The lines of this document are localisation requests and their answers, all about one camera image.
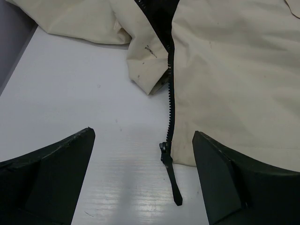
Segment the cream jacket with black zipper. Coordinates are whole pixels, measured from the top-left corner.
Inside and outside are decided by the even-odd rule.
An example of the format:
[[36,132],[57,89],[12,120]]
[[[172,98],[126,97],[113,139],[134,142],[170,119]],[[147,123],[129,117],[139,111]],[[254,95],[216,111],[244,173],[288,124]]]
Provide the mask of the cream jacket with black zipper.
[[273,166],[300,169],[297,0],[14,0],[45,32],[129,44],[129,77],[156,92],[171,72],[176,164],[201,131]]

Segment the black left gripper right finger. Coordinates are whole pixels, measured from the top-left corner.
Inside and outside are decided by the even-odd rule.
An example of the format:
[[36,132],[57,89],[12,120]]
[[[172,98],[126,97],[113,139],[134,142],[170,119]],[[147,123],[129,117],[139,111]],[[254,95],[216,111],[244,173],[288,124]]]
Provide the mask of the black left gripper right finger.
[[298,172],[255,160],[199,131],[192,143],[209,224],[299,224]]

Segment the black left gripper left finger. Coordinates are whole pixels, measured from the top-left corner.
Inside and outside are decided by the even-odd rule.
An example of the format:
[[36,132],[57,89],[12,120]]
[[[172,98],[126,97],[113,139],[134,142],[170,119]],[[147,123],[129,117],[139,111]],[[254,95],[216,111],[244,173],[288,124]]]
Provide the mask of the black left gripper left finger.
[[2,225],[69,225],[92,154],[85,128],[59,142],[0,164]]

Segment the black zipper pull tab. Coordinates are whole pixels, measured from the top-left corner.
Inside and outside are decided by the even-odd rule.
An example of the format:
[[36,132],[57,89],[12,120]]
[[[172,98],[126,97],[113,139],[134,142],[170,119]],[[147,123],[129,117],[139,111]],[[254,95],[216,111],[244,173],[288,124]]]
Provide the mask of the black zipper pull tab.
[[173,200],[177,206],[181,206],[183,203],[183,198],[181,196],[179,187],[176,182],[175,173],[173,169],[173,159],[171,157],[169,144],[167,142],[162,142],[159,144],[159,147],[161,150],[161,161],[165,165],[168,177],[170,179]]

